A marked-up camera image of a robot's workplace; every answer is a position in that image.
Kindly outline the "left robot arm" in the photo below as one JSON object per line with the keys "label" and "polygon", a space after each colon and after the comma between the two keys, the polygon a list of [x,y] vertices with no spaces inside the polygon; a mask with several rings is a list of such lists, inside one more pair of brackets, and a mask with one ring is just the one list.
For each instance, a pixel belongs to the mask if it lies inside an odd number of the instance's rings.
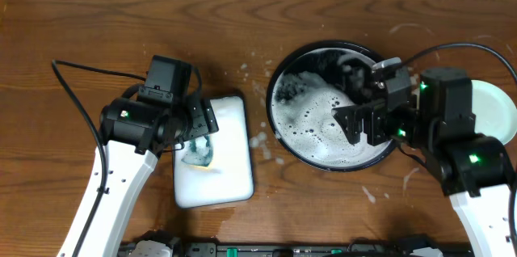
{"label": "left robot arm", "polygon": [[218,131],[209,99],[145,103],[118,98],[102,112],[100,144],[59,254],[114,256],[141,190],[163,150]]}

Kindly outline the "mint plate small red stain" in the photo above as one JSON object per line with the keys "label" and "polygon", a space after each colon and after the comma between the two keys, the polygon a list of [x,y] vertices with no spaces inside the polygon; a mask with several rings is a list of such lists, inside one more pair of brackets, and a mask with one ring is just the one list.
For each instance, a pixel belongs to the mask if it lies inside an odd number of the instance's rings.
{"label": "mint plate small red stain", "polygon": [[475,132],[508,144],[516,135],[514,102],[507,93],[491,83],[472,80],[472,88]]}

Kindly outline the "green sponge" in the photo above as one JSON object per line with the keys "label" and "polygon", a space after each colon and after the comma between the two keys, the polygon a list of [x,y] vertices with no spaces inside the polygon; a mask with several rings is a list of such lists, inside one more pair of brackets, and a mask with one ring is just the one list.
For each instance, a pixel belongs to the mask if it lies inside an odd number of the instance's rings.
{"label": "green sponge", "polygon": [[180,160],[188,165],[208,167],[213,160],[214,149],[210,136],[190,140]]}

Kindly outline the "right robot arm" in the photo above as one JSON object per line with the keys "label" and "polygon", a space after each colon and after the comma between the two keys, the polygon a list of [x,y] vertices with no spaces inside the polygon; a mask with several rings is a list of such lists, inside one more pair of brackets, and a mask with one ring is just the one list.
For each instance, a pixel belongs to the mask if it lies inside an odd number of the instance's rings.
{"label": "right robot arm", "polygon": [[420,164],[439,182],[469,237],[475,256],[516,254],[516,172],[504,144],[475,131],[473,85],[464,70],[420,74],[419,96],[408,82],[363,105],[336,107],[332,116],[351,144],[388,140],[420,150]]}

